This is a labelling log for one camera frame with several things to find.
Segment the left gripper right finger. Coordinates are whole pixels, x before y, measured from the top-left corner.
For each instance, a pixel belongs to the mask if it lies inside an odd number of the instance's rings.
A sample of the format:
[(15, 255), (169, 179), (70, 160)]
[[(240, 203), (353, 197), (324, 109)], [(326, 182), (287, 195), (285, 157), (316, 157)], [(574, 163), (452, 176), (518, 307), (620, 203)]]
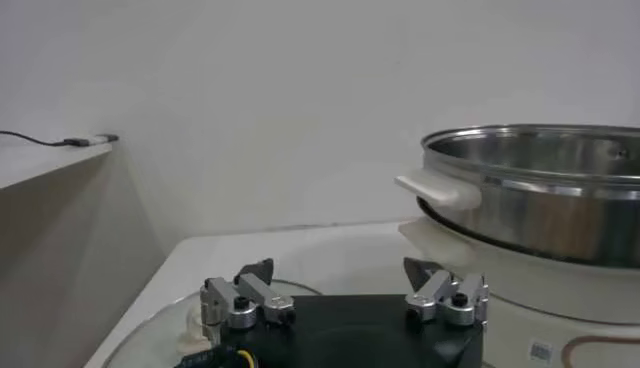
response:
[(438, 318), (455, 327), (487, 325), (489, 287), (482, 274), (457, 279), (439, 264), (416, 258), (403, 259), (412, 292), (405, 296), (407, 318), (426, 324)]

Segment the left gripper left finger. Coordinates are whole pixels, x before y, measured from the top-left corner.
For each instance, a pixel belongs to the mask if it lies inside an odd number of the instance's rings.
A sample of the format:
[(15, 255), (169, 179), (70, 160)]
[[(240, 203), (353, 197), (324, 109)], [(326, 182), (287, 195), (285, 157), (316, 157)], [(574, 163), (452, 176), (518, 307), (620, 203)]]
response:
[(203, 335), (212, 345), (222, 343), (224, 330), (245, 332), (260, 321), (291, 326), (296, 321), (294, 299), (271, 288), (274, 262), (271, 258), (245, 265), (227, 281), (207, 278), (200, 288)]

